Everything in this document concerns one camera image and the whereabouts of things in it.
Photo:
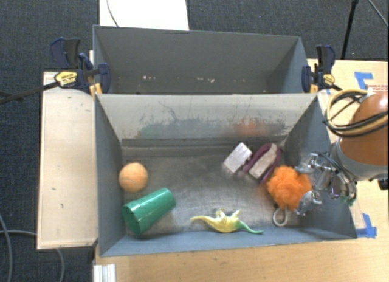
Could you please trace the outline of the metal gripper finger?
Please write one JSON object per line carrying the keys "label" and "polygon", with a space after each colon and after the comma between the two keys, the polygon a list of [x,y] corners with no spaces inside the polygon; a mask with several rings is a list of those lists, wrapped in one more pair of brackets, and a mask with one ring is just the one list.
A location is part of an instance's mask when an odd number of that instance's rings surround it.
{"label": "metal gripper finger", "polygon": [[320,164],[318,163],[318,153],[309,153],[300,160],[300,163],[295,166],[295,170],[303,174],[312,174],[318,170]]}
{"label": "metal gripper finger", "polygon": [[322,205],[322,197],[317,190],[307,191],[299,200],[294,213],[297,216],[306,216]]}

